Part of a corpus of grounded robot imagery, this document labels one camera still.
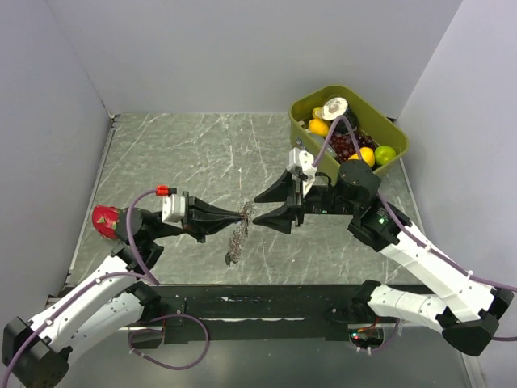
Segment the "large metal keyring with keys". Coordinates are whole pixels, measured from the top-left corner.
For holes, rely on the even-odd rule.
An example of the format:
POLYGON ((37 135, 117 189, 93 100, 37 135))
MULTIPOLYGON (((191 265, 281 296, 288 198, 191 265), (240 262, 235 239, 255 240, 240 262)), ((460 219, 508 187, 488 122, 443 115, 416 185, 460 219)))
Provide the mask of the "large metal keyring with keys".
POLYGON ((249 226, 253 213, 254 203, 247 201, 242 206, 241 215, 243 219, 237 223, 237 228, 233 231, 229 239, 228 250, 225 254, 225 264, 227 266, 237 264, 241 258, 244 243, 249 236, 249 226))

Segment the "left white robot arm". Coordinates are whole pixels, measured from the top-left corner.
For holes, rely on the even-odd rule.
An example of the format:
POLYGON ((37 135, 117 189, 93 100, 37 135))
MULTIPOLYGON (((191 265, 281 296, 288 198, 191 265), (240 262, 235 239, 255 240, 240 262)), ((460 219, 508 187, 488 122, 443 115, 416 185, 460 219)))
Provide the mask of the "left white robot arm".
POLYGON ((160 196, 157 212, 138 208, 97 206, 92 221, 117 241, 103 262, 79 285, 28 320, 12 319, 3 330, 1 361, 6 370, 1 385, 16 377, 24 387, 54 387, 73 361, 85 351, 133 323, 150 325, 160 314, 159 282, 153 266, 164 248, 160 238, 193 237, 204 243, 209 235, 245 219, 241 212, 211 205, 188 192, 159 186, 140 195, 160 196), (104 220, 113 212, 113 222, 104 220))

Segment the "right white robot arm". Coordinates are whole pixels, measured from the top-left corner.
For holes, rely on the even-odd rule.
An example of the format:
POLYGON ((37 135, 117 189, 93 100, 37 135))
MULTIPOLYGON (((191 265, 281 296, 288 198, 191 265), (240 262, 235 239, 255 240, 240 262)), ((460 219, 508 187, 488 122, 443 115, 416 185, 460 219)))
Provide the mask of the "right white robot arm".
POLYGON ((380 177, 366 162, 342 163, 335 184, 313 184, 318 175, 312 167, 284 171, 254 198, 256 203, 281 206, 253 223, 290 234, 306 214, 351 216, 347 228, 356 239, 401 265, 431 291, 416 294, 366 280, 351 299, 355 317, 366 323, 375 317, 417 323, 440 333, 456 350, 480 356, 495 339, 514 294, 476 280, 426 240, 404 213, 381 199, 380 177))

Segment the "dark red grapes bunch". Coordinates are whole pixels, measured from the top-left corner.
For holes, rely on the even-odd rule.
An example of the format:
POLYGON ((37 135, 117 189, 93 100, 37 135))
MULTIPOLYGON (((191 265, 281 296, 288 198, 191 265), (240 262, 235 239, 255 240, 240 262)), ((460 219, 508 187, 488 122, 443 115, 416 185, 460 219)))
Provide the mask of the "dark red grapes bunch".
MULTIPOLYGON (((373 150, 376 149, 377 144, 373 141, 371 136, 361 131, 354 131, 354 134, 359 148, 369 147, 373 150)), ((348 133, 334 133, 330 139, 330 147, 336 154, 335 158, 340 162, 348 160, 348 158, 355 153, 353 141, 348 133)))

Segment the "orange fruit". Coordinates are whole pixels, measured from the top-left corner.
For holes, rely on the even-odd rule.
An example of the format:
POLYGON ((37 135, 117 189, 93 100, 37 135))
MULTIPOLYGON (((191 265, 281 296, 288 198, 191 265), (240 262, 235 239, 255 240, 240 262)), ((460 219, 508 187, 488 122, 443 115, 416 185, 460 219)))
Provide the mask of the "orange fruit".
POLYGON ((314 133, 320 137, 326 138, 330 131, 330 125, 327 121, 325 121, 323 119, 313 118, 312 120, 309 120, 308 130, 311 133, 314 133))

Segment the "red dragon fruit toy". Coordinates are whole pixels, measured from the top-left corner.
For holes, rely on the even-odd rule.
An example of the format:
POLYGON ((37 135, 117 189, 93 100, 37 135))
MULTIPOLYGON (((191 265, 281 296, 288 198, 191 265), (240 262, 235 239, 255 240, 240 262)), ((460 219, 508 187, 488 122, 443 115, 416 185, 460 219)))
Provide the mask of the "red dragon fruit toy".
POLYGON ((96 205, 91 214, 92 225, 104 238, 117 240, 116 228, 120 209, 111 206, 96 205))

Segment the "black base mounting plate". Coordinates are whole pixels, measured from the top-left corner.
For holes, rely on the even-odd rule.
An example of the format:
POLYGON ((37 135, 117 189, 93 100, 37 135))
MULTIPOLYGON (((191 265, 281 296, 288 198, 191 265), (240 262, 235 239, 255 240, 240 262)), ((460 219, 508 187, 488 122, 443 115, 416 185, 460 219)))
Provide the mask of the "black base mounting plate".
POLYGON ((139 292, 141 323, 166 344, 319 338, 347 341, 353 326, 394 323, 356 306, 354 285, 163 285, 139 292))

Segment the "yellow pear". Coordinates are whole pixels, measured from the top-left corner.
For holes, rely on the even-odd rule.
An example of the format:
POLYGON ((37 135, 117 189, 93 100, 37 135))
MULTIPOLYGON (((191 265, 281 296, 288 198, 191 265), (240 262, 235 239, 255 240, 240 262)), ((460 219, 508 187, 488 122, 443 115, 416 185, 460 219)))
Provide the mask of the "yellow pear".
POLYGON ((373 168, 376 164, 375 152, 373 149, 369 147, 360 147, 359 153, 354 153, 351 155, 348 160, 363 160, 367 163, 367 165, 373 168))

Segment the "black can with white lid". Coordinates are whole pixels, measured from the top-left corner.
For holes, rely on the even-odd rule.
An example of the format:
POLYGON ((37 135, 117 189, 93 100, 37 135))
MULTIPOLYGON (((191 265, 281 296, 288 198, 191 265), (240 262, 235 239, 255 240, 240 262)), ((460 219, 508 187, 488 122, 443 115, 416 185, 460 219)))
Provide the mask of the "black can with white lid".
POLYGON ((322 105, 321 118, 333 124, 338 116, 345 116, 353 129, 358 128, 359 119, 348 101, 343 97, 333 96, 322 105))

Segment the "green lime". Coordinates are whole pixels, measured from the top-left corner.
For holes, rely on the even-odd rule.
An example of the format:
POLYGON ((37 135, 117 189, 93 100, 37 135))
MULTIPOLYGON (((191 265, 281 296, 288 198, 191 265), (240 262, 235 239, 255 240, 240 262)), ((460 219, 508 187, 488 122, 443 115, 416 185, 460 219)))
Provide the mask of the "green lime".
POLYGON ((374 151, 376 164, 384 166, 389 164, 392 160, 397 157, 397 152, 394 148, 388 145, 379 145, 374 151))

